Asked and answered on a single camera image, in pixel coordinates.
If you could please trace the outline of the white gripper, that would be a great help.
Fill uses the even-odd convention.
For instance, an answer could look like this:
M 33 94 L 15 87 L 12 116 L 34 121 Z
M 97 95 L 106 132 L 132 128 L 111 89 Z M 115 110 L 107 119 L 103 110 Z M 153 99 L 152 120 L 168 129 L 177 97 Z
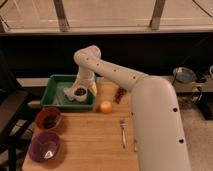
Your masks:
M 91 89 L 93 95 L 97 95 L 97 86 L 95 82 L 95 75 L 91 71 L 79 70 L 77 78 L 74 82 L 75 86 L 84 86 Z

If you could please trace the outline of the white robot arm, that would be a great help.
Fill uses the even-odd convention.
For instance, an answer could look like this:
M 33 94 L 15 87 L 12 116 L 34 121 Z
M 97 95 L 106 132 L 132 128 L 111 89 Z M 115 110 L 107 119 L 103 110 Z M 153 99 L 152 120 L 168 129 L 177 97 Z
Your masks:
M 131 93 L 140 171 L 191 171 L 176 92 L 168 80 L 106 62 L 96 46 L 75 52 L 74 61 Z

